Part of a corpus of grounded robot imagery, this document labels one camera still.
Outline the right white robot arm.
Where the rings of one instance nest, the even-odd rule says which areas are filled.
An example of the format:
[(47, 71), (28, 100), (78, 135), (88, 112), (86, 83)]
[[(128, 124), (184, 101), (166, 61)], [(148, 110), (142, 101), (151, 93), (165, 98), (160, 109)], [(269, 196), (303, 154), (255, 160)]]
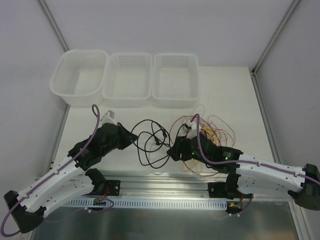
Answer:
[(271, 196), (292, 199), (302, 208), (320, 209), (320, 172), (313, 164), (294, 167), (267, 163), (239, 149), (217, 146), (203, 134), (176, 138), (167, 154), (175, 161), (199, 161), (207, 168), (226, 174), (224, 182), (209, 182), (211, 198), (249, 199)]

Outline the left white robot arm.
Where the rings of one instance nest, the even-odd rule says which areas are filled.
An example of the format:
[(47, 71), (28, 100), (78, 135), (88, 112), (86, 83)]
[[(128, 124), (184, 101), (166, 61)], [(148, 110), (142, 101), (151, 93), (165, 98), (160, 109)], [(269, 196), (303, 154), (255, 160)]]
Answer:
[(120, 123), (104, 123), (89, 138), (78, 142), (63, 161), (21, 191), (4, 195), (18, 232), (37, 228), (46, 217), (70, 200), (84, 195), (105, 196), (114, 190), (103, 174), (93, 166), (113, 150), (123, 150), (138, 139)]

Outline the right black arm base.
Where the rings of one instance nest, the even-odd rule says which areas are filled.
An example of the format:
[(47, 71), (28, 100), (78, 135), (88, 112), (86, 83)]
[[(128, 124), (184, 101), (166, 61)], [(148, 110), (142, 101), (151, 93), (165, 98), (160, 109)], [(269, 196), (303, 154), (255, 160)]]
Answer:
[(229, 197), (228, 192), (225, 189), (225, 182), (208, 182), (208, 195), (210, 198), (225, 198)]

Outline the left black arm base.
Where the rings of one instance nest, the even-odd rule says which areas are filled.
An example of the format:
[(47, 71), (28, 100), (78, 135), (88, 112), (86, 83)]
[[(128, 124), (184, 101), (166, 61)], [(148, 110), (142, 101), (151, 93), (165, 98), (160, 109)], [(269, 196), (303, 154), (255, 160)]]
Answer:
[(104, 196), (119, 196), (121, 190), (121, 181), (120, 180), (106, 180), (104, 183)]

